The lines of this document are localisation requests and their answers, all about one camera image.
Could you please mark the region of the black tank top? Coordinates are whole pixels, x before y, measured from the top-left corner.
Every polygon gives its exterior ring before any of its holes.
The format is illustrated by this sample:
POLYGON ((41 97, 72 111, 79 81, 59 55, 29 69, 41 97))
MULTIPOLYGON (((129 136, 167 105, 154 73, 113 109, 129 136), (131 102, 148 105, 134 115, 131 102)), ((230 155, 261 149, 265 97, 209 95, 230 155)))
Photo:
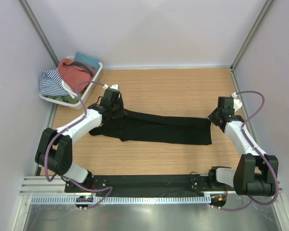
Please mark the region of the black tank top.
POLYGON ((159 116, 125 111, 125 116, 112 118, 89 131, 121 141, 148 141, 186 145, 211 145, 211 122, 206 118, 159 116))

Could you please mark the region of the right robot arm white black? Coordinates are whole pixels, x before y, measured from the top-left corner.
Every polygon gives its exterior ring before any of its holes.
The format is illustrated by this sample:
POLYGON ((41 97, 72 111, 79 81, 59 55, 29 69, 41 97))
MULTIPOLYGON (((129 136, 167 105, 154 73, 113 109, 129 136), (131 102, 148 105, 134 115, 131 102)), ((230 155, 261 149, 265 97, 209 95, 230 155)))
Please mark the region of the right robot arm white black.
POLYGON ((246 129, 244 119, 235 114, 241 106, 238 98, 219 97, 217 108, 208 116, 228 136, 241 157, 236 170, 213 167, 207 184, 214 191, 226 184, 238 195, 274 196, 278 190, 278 159, 260 148, 246 129))

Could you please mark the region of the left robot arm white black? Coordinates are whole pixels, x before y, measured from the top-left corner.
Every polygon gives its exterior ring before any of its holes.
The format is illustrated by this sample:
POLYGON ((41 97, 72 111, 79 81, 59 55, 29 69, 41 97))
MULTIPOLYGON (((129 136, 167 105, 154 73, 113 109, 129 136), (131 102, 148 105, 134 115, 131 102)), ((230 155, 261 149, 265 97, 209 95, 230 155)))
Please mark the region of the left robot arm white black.
POLYGON ((119 86, 107 87, 99 103, 90 105, 85 112, 70 123, 57 129, 46 128, 39 141, 35 162, 68 179, 83 193, 93 187, 92 173, 73 162, 73 145, 94 128, 113 118, 125 116, 119 86))

